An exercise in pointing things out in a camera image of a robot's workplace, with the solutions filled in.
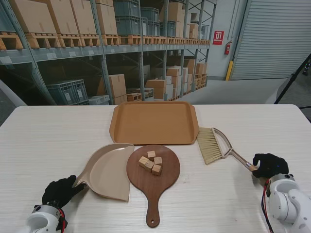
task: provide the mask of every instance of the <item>wood grain surface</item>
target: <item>wood grain surface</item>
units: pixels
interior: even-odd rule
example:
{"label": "wood grain surface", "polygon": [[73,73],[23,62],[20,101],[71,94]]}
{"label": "wood grain surface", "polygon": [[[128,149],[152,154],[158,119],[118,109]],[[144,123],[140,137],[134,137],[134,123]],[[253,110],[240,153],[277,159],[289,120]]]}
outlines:
{"label": "wood grain surface", "polygon": [[[142,156],[147,157],[147,152],[153,150],[156,157],[162,157],[162,172],[160,176],[146,171],[138,163]],[[126,172],[130,182],[141,190],[148,200],[147,225],[156,227],[160,223],[158,208],[160,196],[175,183],[180,173],[180,164],[176,154],[165,146],[148,145],[141,147],[128,159]]]}
{"label": "wood grain surface", "polygon": [[[224,132],[247,161],[255,153],[284,158],[311,196],[311,124],[296,106],[194,107],[199,126]],[[114,108],[23,106],[12,112],[0,127],[0,232],[20,230],[50,182],[79,175],[95,151],[113,143]],[[197,142],[167,147],[178,155],[180,175],[159,200],[156,228],[146,224],[145,195],[130,185],[129,202],[79,193],[63,208],[65,233],[269,232],[260,207],[263,188],[239,161],[229,156],[206,166]],[[275,233],[285,232],[269,219]]]}

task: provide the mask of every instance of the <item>brush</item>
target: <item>brush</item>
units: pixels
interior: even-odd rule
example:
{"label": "brush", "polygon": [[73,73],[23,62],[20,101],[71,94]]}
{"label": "brush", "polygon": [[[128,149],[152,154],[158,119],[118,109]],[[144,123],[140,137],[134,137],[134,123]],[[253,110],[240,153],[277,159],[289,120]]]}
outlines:
{"label": "brush", "polygon": [[[224,153],[219,145],[218,138],[216,135],[219,135],[224,142],[226,143],[228,150]],[[218,160],[224,159],[228,155],[233,155],[237,160],[239,160],[248,170],[254,171],[257,168],[252,165],[250,162],[243,159],[232,147],[228,138],[216,128],[202,128],[199,129],[198,134],[198,143],[200,150],[206,165]]]}

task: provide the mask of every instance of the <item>white wall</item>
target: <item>white wall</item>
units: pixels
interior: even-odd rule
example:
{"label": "white wall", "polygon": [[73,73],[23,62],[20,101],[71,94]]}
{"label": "white wall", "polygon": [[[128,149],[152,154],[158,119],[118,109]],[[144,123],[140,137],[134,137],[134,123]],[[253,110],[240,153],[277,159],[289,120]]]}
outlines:
{"label": "white wall", "polygon": [[[190,2],[194,5],[201,2],[201,0],[190,0]],[[244,14],[246,0],[218,0],[217,6],[216,6],[216,12],[215,12],[215,19],[214,19],[214,26],[213,26],[213,32],[212,32],[212,39],[211,44],[209,47],[209,54],[208,54],[208,69],[207,74],[208,76],[212,77],[219,77],[223,78],[226,76],[227,69],[229,62],[232,59],[234,47],[237,41],[237,37],[239,35],[240,26],[242,23],[242,17]],[[213,13],[213,4],[206,1],[204,5],[204,9],[212,14]],[[200,13],[200,11],[196,8],[192,8],[189,10],[191,13]],[[206,13],[203,13],[203,21],[210,16]],[[209,29],[211,26],[211,19],[204,22],[203,24],[209,25]],[[224,31],[224,39],[222,45],[212,45],[213,35],[214,31]],[[227,42],[232,40],[230,54],[224,55],[225,53],[225,45]],[[204,56],[199,53],[198,55],[198,61],[203,59]]]}

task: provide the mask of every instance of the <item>wooden cutting board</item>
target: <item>wooden cutting board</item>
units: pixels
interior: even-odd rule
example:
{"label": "wooden cutting board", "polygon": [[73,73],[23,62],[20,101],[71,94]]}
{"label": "wooden cutting board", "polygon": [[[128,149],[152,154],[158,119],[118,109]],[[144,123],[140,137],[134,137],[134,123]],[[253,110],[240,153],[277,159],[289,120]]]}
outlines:
{"label": "wooden cutting board", "polygon": [[[162,157],[162,172],[160,176],[153,175],[139,166],[139,159],[148,158],[148,151],[155,151],[156,157]],[[127,161],[127,176],[130,182],[140,189],[148,200],[146,222],[149,227],[156,227],[160,223],[158,203],[161,194],[171,187],[180,173],[180,164],[176,154],[167,147],[148,145],[133,152]]]}

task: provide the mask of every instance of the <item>cutting board handle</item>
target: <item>cutting board handle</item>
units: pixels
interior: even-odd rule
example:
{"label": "cutting board handle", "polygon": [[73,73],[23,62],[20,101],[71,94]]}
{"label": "cutting board handle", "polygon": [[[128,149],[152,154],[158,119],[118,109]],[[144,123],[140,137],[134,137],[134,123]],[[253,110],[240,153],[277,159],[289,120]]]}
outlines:
{"label": "cutting board handle", "polygon": [[149,227],[156,227],[160,223],[160,214],[159,214],[158,204],[159,204],[159,198],[153,199],[152,201],[148,200],[146,223]]}

